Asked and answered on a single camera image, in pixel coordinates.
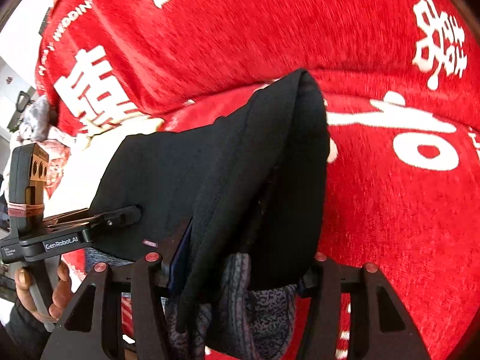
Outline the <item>person's left hand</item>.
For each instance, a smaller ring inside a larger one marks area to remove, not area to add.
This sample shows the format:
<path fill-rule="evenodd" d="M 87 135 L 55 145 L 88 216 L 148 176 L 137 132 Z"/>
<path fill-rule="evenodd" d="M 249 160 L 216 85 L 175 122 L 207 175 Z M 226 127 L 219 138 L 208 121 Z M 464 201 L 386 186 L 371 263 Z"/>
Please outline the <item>person's left hand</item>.
<path fill-rule="evenodd" d="M 73 297 L 72 280 L 68 265 L 61 260 L 58 264 L 58 283 L 53 291 L 48 311 L 39 311 L 30 293 L 31 275 L 20 267 L 15 272 L 16 294 L 22 306 L 41 323 L 57 322 Z"/>

